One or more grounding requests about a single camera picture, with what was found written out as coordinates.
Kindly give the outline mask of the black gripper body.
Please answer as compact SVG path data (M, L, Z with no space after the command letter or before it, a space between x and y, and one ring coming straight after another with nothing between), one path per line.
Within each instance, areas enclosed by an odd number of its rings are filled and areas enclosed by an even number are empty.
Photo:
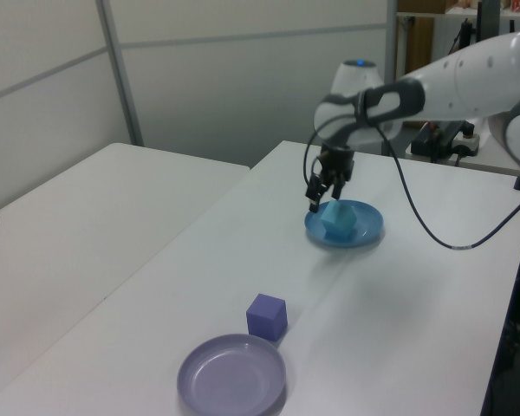
M346 183L354 169L354 151L350 148L323 146L319 154L321 178L325 183Z

